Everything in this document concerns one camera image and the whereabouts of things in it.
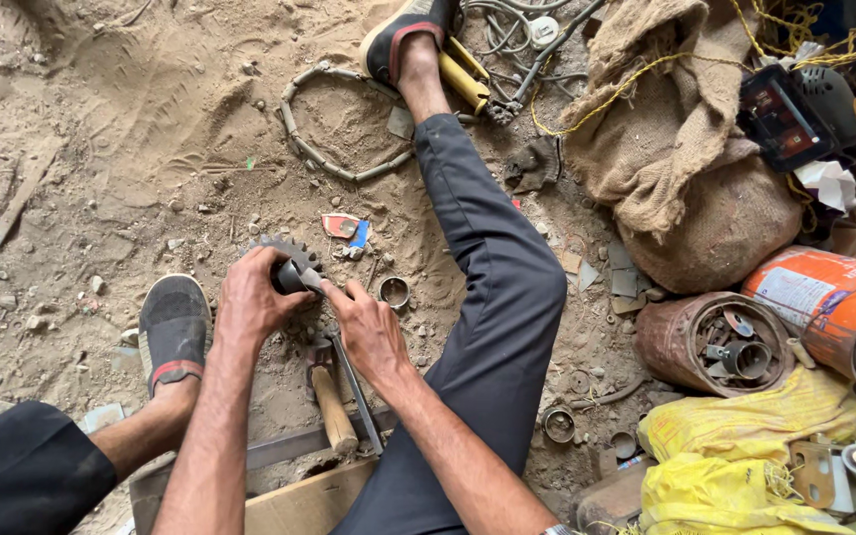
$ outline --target shoe sole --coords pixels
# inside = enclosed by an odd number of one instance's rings
[[[190,275],[187,275],[186,273],[170,273],[170,274],[164,275],[164,276],[160,277],[160,279],[157,279],[156,281],[154,281],[154,284],[150,285],[150,287],[153,288],[154,286],[157,286],[157,283],[159,283],[163,279],[166,279],[167,277],[186,277],[186,278],[190,279],[200,289],[200,293],[204,295],[204,301],[207,300],[207,293],[204,291],[204,287],[200,286],[200,282],[198,282],[197,279],[191,277]],[[141,309],[144,308],[144,303],[147,300],[148,300],[148,297],[145,296],[144,300],[141,301]],[[210,310],[210,306],[208,304],[207,304],[207,311],[208,311],[208,314],[207,314],[207,333],[208,333],[208,336],[210,337],[210,341],[209,341],[209,343],[206,344],[206,347],[205,347],[205,355],[204,355],[205,358],[204,358],[204,360],[206,360],[207,351],[210,350],[210,346],[213,344],[213,340],[212,340],[212,338],[213,338],[213,310]],[[144,382],[147,383],[150,379],[150,374],[153,373],[154,370],[153,370],[153,364],[150,361],[150,348],[148,347],[148,336],[145,333],[141,333],[140,335],[138,335],[137,348],[138,348],[138,352],[141,354],[141,366],[142,366],[142,368],[144,368]]]
[[[383,30],[388,28],[388,25],[395,22],[395,19],[401,17],[405,13],[405,11],[409,8],[409,6],[411,6],[414,3],[415,3],[415,0],[406,0],[405,3],[402,4],[401,7],[399,7],[398,10],[396,10],[395,13],[392,14],[392,16],[383,20],[381,22],[381,24],[374,27],[374,29],[372,29],[372,31],[369,31],[368,34],[365,35],[365,38],[363,39],[363,43],[359,46],[359,50],[362,53],[362,62],[361,63],[363,64],[363,74],[365,74],[369,78],[374,78],[374,76],[372,76],[372,73],[369,72],[369,69],[368,69],[368,51],[372,47],[372,42],[375,41],[375,38]]]

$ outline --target dirt floor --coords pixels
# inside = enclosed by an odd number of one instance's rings
[[[561,24],[583,5],[566,6]],[[372,0],[0,0],[0,215],[20,185],[47,170],[0,249],[0,401],[41,400],[76,420],[114,402],[139,410],[148,398],[140,359],[116,347],[136,326],[146,289],[163,274],[186,272],[216,298],[251,222],[305,240],[339,283],[365,281],[376,256],[394,256],[373,286],[391,274],[412,285],[417,308],[401,325],[413,362],[423,357],[427,371],[458,318],[464,277],[446,252],[417,165],[352,187],[295,157],[275,114],[286,83],[319,60],[359,70],[364,34],[392,10],[392,2]],[[482,19],[469,17],[464,40],[481,45]],[[554,61],[582,70],[585,54],[577,34]],[[255,65],[252,75],[244,62]],[[578,93],[583,83],[570,89]],[[295,100],[303,135],[354,171],[408,146],[385,129],[389,99],[362,84],[321,79]],[[567,102],[548,90],[537,109],[550,122]],[[528,111],[506,128],[485,122],[469,133],[498,180],[502,162],[537,137]],[[588,208],[583,188],[564,177],[516,198],[532,222],[548,226],[552,245],[570,244],[602,268],[599,250],[615,237],[609,213]],[[327,238],[320,221],[330,212],[371,220],[362,260],[333,257],[342,242]],[[100,294],[94,275],[106,283]],[[584,399],[584,381],[597,395],[642,372],[629,324],[607,321],[608,284],[582,293],[570,286],[541,408]],[[27,329],[33,315],[44,322],[38,330]],[[304,398],[295,350],[332,318],[316,306],[267,342],[250,440],[321,420]],[[589,447],[636,430],[649,407],[646,388],[611,407],[577,411],[585,444],[553,444],[535,432],[524,478],[562,518],[594,480]],[[247,490],[267,492],[345,461],[320,452],[254,470]],[[113,532],[130,516],[121,486],[79,532]]]

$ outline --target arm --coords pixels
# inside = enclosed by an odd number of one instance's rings
[[[254,248],[230,267],[204,383],[154,525],[154,534],[244,532],[246,421],[260,348],[310,292],[281,296],[269,267],[285,256]]]
[[[408,359],[398,317],[349,282],[323,281],[352,364],[395,410],[473,535],[537,535],[559,524],[517,475],[448,408]]]

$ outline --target wooden hammer handle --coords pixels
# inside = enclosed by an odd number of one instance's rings
[[[329,436],[332,450],[339,454],[355,451],[359,446],[359,437],[352,428],[345,407],[339,399],[336,383],[333,383],[329,372],[316,366],[312,370],[312,386],[316,390],[316,401],[322,411],[322,421],[325,422],[325,434]]]

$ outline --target red stripe on shoe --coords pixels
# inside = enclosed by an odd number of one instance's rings
[[[195,363],[194,361],[170,361],[162,365],[157,371],[154,372],[154,379],[150,382],[151,384],[157,383],[157,380],[160,379],[161,374],[167,371],[174,371],[184,369],[187,370],[188,373],[198,374],[200,377],[204,376],[204,367]]]
[[[430,31],[434,33],[434,43],[438,48],[444,42],[444,30],[433,22],[416,22],[410,26],[406,26],[395,32],[392,36],[392,46],[388,49],[388,81],[393,85],[398,84],[398,74],[400,68],[398,66],[398,46],[401,45],[401,40],[414,31]]]

